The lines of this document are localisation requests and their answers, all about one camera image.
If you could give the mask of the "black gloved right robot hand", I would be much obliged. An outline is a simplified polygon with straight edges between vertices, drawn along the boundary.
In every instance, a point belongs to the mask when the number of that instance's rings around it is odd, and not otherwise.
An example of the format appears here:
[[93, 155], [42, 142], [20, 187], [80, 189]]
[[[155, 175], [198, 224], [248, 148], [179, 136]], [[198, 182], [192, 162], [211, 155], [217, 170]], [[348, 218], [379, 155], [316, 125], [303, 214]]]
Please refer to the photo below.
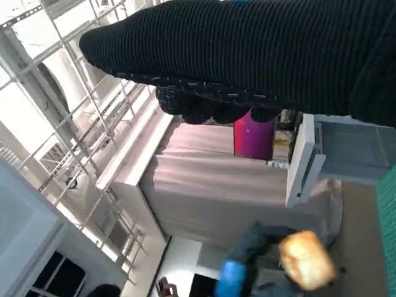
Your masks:
[[79, 48], [188, 124], [291, 110], [395, 126], [394, 1], [168, 1]]

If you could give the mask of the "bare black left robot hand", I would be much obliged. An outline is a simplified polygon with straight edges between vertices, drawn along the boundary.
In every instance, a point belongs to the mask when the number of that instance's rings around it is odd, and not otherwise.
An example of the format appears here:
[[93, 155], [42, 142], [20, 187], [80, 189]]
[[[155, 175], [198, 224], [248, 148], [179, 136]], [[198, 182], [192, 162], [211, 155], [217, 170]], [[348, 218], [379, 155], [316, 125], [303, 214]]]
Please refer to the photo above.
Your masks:
[[295, 232], [287, 226], [266, 226], [261, 222], [254, 222], [223, 261], [214, 295], [302, 296], [302, 289], [286, 275], [278, 256], [266, 262], [268, 267], [282, 274], [283, 280], [278, 283], [261, 279], [259, 273], [264, 270], [264, 265], [257, 263], [271, 247]]

